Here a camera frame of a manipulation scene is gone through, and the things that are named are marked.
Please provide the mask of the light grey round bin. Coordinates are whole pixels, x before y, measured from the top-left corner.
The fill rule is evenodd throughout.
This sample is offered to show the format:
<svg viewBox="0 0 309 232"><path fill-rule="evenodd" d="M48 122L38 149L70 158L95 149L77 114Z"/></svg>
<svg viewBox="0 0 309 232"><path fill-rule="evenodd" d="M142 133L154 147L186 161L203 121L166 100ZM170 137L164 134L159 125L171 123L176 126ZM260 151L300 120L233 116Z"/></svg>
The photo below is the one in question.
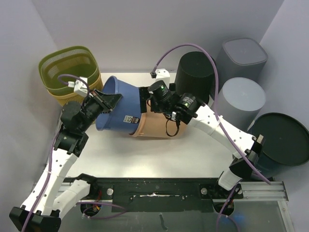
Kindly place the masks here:
<svg viewBox="0 0 309 232"><path fill-rule="evenodd" d="M216 109L219 116L246 132L266 103L266 94L255 81L235 77L226 81L218 93Z"/></svg>

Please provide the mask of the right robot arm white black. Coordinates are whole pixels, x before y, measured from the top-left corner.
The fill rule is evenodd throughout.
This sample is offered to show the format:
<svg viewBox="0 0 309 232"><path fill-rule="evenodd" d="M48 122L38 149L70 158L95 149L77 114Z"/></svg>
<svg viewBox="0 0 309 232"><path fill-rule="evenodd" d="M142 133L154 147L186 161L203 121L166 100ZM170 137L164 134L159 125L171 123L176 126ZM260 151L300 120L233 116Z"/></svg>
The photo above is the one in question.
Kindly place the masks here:
<svg viewBox="0 0 309 232"><path fill-rule="evenodd" d="M173 122L176 132L186 124L205 132L233 155L233 161L218 179L215 192L225 198L242 179L249 179L253 173L267 179L256 169L255 164L262 152L264 137L255 137L241 131L210 109L202 100L190 93L178 95L159 80L149 87L140 87L140 109L142 113L155 113L164 117L166 123Z"/></svg>

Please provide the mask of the grey mesh square basket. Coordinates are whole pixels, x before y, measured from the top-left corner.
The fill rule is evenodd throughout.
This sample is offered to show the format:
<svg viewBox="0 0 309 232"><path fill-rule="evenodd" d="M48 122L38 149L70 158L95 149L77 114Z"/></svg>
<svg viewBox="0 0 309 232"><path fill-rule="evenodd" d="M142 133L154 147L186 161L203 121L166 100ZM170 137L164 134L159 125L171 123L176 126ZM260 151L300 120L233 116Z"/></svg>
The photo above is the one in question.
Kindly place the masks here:
<svg viewBox="0 0 309 232"><path fill-rule="evenodd" d="M231 78L243 77L257 82L268 60L263 47L254 39L238 38L222 43L214 59L219 77L219 90Z"/></svg>

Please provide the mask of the tan mesh square basket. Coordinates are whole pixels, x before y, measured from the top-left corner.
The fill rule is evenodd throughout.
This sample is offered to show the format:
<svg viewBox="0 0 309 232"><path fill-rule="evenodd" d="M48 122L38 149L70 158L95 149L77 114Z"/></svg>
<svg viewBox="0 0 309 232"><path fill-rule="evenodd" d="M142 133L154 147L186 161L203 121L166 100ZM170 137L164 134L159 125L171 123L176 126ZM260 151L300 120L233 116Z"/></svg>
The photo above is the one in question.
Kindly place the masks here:
<svg viewBox="0 0 309 232"><path fill-rule="evenodd" d="M87 83L88 83L90 89L98 89L98 90L103 89L103 82L102 82L100 73L95 76L95 80L93 82L87 81ZM69 94L58 96L56 94L53 94L50 90L47 90L47 91L53 98L55 98L58 101L58 103L61 106L65 105L66 103L68 103L70 101L76 101L76 102L82 103L83 100L84 100L83 96L80 96L75 92L71 92Z"/></svg>

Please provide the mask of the tan round bin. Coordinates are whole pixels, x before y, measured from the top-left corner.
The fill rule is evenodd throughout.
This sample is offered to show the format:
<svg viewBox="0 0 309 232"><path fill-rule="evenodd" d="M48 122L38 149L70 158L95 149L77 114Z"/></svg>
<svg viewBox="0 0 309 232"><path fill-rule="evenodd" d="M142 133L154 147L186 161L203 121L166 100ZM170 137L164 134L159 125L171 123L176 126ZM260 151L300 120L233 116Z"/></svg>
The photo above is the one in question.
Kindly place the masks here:
<svg viewBox="0 0 309 232"><path fill-rule="evenodd" d="M176 122L169 121L162 113L151 111L150 101L146 104L147 112L141 114L140 122L137 130L130 134L133 137L154 137L154 138L171 138L166 134L174 135L177 131Z"/></svg>

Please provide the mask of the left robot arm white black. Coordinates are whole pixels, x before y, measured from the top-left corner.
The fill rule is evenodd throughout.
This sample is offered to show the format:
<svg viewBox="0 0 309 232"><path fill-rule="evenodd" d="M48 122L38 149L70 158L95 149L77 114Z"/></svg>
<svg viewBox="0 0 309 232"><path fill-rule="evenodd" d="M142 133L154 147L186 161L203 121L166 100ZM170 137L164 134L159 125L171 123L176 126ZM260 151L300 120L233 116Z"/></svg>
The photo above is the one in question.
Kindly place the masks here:
<svg viewBox="0 0 309 232"><path fill-rule="evenodd" d="M47 166L31 194L9 214L20 232L57 232L63 217L82 198L96 197L96 178L89 175L79 177L62 194L58 191L87 143L87 129L100 114L111 113L122 97L95 89L83 103L70 101L62 107L61 127L52 141Z"/></svg>

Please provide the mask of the dark navy round bin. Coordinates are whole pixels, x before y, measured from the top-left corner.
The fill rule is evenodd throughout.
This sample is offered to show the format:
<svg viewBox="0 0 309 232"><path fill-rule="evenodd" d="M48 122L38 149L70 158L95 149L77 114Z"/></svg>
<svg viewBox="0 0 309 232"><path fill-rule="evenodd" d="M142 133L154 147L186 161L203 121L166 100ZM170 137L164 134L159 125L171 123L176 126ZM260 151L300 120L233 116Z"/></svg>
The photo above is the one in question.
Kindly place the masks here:
<svg viewBox="0 0 309 232"><path fill-rule="evenodd" d="M281 113L267 113L255 120L247 132L265 138L263 154L255 167L266 177L274 177L309 161L309 131L296 119Z"/></svg>

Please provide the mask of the black ribbed round bin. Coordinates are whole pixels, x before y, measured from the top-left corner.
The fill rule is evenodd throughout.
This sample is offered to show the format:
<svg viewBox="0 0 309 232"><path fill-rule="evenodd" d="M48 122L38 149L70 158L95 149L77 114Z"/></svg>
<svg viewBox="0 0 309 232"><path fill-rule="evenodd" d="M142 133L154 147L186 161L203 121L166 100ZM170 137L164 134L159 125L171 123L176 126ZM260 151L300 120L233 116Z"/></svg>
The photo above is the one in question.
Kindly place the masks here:
<svg viewBox="0 0 309 232"><path fill-rule="evenodd" d="M208 103L214 79L213 67L204 53L186 53L181 57L176 71L176 92L179 95L191 93Z"/></svg>

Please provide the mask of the blue round bin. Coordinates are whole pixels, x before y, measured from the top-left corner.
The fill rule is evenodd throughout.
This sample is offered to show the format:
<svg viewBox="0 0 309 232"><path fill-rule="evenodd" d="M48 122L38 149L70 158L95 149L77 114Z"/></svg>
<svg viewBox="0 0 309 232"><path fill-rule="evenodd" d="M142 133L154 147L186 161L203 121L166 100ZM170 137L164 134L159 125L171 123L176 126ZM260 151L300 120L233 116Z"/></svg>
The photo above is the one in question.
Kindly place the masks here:
<svg viewBox="0 0 309 232"><path fill-rule="evenodd" d="M96 119L96 129L134 133L139 125L140 93L136 86L111 76L102 89L105 94L121 94L122 98L109 114L100 114Z"/></svg>

